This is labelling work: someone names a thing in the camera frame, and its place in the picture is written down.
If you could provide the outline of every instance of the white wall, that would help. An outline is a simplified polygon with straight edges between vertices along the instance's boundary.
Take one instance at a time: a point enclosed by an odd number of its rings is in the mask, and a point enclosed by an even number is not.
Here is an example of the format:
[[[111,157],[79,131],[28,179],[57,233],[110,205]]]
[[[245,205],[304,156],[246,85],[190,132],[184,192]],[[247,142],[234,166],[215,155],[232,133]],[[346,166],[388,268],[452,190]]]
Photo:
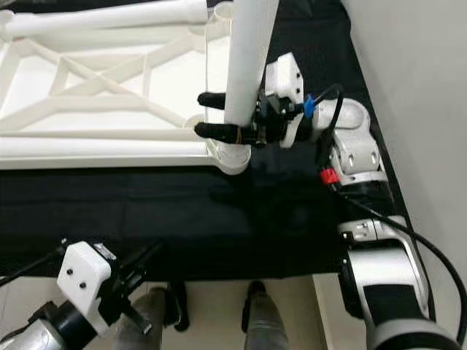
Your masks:
[[[467,1],[343,2],[410,217],[467,283]],[[455,334],[456,289],[424,256],[439,321]]]

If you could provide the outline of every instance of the blue clip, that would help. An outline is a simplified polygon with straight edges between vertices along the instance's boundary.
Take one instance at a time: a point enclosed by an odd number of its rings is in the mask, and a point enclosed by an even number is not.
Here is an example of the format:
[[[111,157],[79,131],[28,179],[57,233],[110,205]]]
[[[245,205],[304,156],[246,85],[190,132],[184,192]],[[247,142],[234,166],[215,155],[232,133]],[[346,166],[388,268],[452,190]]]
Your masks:
[[[306,100],[304,102],[304,114],[306,119],[313,117],[314,112],[314,99],[311,93],[306,95]]]

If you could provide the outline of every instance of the floor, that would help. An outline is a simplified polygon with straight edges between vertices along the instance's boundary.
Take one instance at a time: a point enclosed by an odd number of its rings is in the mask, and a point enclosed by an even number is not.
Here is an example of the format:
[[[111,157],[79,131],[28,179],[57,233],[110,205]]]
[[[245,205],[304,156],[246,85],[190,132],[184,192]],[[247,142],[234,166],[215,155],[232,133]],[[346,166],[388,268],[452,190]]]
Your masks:
[[[365,324],[345,311],[337,274],[314,275],[313,282],[328,350],[366,349]]]
[[[311,276],[264,282],[282,315],[290,348],[325,350]],[[184,333],[176,332],[173,327],[165,329],[162,348],[243,349],[245,336],[240,330],[240,320],[248,284],[248,281],[188,283],[190,328]],[[151,285],[143,284],[132,298],[143,295]],[[64,301],[54,279],[21,278],[0,289],[0,336],[22,327],[48,300]],[[95,339],[86,349],[110,349],[115,329],[116,326],[112,327],[107,337]]]

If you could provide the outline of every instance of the white plastic frame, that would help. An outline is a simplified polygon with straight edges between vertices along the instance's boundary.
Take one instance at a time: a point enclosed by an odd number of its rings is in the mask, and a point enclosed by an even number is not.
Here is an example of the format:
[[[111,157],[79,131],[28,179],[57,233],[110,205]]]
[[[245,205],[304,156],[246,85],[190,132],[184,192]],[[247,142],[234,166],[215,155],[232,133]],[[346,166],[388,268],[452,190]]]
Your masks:
[[[100,29],[3,43],[0,169],[241,172],[244,167],[219,161],[216,141],[193,132],[198,121],[223,122],[223,112],[201,108],[196,98],[226,89],[231,6],[218,4],[205,26]],[[177,63],[185,55],[187,63]],[[34,60],[41,60],[40,69]]]

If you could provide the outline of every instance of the white cylindrical pole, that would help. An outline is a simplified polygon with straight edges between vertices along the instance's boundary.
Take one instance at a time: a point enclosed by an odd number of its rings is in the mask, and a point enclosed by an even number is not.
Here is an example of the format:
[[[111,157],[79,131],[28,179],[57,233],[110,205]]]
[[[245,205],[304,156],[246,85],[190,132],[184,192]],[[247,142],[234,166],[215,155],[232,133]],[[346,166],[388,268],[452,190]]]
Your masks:
[[[134,141],[118,139],[60,139],[1,137],[0,160],[61,158],[73,168],[74,158],[112,159],[134,156],[178,156],[187,158],[206,155],[206,143],[200,141]]]
[[[57,15],[14,15],[4,34],[29,36],[50,31],[168,23],[207,22],[207,0],[153,1]]]
[[[225,123],[248,126],[256,108],[279,0],[235,0],[225,97]],[[250,146],[221,144],[220,162],[230,174],[243,171]]]

